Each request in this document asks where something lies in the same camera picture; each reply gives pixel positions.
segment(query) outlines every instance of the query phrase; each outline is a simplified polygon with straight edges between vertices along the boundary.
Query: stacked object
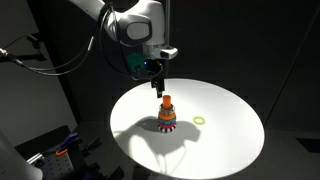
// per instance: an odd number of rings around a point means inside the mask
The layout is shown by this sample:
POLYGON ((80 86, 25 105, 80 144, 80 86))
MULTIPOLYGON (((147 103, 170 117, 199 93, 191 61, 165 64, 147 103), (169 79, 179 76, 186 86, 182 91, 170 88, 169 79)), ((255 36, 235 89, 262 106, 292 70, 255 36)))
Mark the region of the stacked object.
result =
POLYGON ((158 129, 161 132, 169 133, 176 129, 176 113, 174 106, 171 104, 171 97, 165 95, 162 97, 163 103, 159 108, 158 129))

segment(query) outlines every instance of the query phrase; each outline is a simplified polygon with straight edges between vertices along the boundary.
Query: round white table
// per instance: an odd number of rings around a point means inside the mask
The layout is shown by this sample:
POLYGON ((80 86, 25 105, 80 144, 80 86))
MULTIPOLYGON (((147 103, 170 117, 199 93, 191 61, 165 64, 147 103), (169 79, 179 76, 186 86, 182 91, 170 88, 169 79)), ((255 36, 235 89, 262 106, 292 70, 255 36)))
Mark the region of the round white table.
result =
POLYGON ((162 99, 150 83, 129 90, 112 110, 112 134, 137 163, 173 178, 215 179, 243 170, 258 157, 264 129, 240 97, 189 79, 166 79, 165 88, 177 115, 172 133, 157 129, 162 99), (205 124, 195 124, 195 116, 202 116, 205 124))

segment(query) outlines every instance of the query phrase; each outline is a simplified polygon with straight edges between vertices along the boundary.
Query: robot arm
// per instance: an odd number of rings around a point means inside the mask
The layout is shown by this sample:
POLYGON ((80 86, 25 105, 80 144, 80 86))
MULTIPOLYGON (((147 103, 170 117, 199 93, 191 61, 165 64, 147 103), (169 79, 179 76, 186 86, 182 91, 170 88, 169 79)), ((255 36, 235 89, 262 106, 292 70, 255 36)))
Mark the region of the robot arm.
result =
MULTIPOLYGON (((69 0, 85 11, 94 20, 99 21, 105 3, 102 0, 69 0)), ((178 54, 176 48, 166 45, 164 39, 165 21, 162 4, 153 0, 139 0, 131 9, 115 16, 111 13, 104 28, 108 35, 117 40, 116 23, 118 23, 119 40, 125 46, 143 46, 143 54, 148 59, 172 59, 178 54)))

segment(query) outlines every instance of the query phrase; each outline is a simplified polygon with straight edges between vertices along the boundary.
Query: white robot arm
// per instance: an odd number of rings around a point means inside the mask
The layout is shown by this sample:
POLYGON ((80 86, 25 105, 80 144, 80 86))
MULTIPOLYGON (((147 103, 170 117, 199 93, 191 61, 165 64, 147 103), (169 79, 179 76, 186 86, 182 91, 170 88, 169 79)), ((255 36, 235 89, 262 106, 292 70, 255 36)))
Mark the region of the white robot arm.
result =
MULTIPOLYGON (((69 1, 96 21, 99 21, 101 10, 105 6, 102 0, 69 1)), ((111 13, 106 22, 104 28, 113 40, 117 40, 115 26, 118 23, 120 42, 126 46, 142 45, 143 54, 148 59, 172 59, 178 54, 176 48, 165 42, 164 12, 158 1, 139 0, 126 12, 115 12, 115 16, 111 13)))

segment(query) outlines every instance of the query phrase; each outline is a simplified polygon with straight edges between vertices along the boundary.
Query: dark floor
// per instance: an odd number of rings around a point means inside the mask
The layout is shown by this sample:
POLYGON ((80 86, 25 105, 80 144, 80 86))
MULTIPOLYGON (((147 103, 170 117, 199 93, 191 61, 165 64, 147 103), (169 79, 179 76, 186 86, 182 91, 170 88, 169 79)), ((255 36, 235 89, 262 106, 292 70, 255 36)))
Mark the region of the dark floor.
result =
MULTIPOLYGON (((87 158, 97 162, 104 175, 118 166, 125 171, 124 180, 148 179, 150 172, 126 156, 113 140, 109 125, 82 122, 76 131, 84 141, 100 137, 103 145, 87 158)), ((310 153, 296 138, 320 139, 320 133, 267 130, 264 149, 258 159, 245 170, 223 180, 319 180, 320 153, 310 153)))

